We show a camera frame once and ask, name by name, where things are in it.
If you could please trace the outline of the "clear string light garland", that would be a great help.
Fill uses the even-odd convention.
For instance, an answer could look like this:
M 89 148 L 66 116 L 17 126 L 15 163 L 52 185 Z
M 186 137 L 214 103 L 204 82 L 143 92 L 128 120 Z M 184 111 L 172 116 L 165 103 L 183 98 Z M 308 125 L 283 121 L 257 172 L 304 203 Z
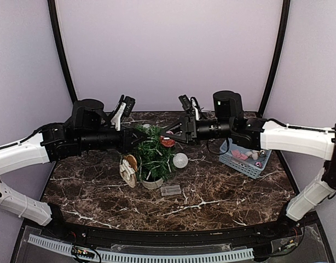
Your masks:
M 138 183 L 148 190 L 161 188 L 178 168 L 173 162 L 177 155 L 175 141 L 161 136 L 163 129 L 155 125 L 139 124 L 135 128 L 147 139 L 121 157 L 119 174 L 130 188 Z

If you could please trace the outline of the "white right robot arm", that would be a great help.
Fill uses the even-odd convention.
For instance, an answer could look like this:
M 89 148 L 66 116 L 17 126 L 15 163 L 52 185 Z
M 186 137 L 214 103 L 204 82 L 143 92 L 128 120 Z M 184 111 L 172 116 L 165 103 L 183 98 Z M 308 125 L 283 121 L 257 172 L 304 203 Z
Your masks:
M 293 222 L 336 192 L 336 124 L 314 128 L 285 124 L 274 118 L 246 118 L 240 94 L 223 90 L 212 97 L 215 117 L 208 118 L 192 98 L 180 96 L 185 115 L 164 128 L 162 137 L 182 144 L 226 139 L 249 150 L 276 150 L 292 155 L 290 171 L 301 190 L 285 204 L 280 220 L 272 226 L 276 237 L 285 237 L 292 231 Z

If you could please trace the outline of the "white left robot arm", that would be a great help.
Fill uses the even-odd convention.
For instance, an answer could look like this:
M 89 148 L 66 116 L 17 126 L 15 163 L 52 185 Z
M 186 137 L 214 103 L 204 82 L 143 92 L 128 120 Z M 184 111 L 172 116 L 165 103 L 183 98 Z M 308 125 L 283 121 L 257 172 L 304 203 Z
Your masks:
M 0 146 L 0 209 L 19 218 L 48 227 L 58 239 L 70 234 L 58 205 L 31 198 L 9 186 L 3 176 L 16 175 L 36 165 L 55 163 L 83 152 L 115 149 L 130 153 L 147 137 L 136 128 L 122 124 L 136 100 L 122 95 L 115 109 L 107 114 L 96 99 L 77 100 L 64 122 L 45 124 L 29 136 Z

